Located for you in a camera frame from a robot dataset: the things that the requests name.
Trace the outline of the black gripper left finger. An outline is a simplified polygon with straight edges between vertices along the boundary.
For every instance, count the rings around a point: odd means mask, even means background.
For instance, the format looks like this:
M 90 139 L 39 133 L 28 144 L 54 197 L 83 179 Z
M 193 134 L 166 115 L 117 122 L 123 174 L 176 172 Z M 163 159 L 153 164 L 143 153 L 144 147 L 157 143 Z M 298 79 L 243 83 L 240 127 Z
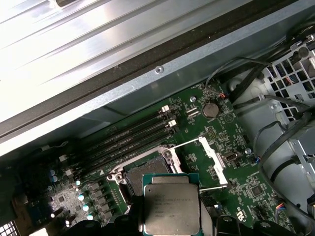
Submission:
M 143 196 L 133 196 L 128 214 L 110 220 L 105 226 L 95 220 L 84 220 L 73 227 L 74 236 L 142 236 L 139 230 L 143 213 Z

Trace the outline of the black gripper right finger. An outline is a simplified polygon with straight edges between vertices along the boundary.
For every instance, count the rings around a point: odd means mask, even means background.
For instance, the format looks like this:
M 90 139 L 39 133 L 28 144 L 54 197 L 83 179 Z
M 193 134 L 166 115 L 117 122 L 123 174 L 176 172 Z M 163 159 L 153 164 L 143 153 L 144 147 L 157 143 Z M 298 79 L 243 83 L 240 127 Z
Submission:
M 229 215 L 220 215 L 215 201 L 200 195 L 201 230 L 205 236 L 282 236 L 283 227 L 271 221 L 256 221 L 248 227 Z

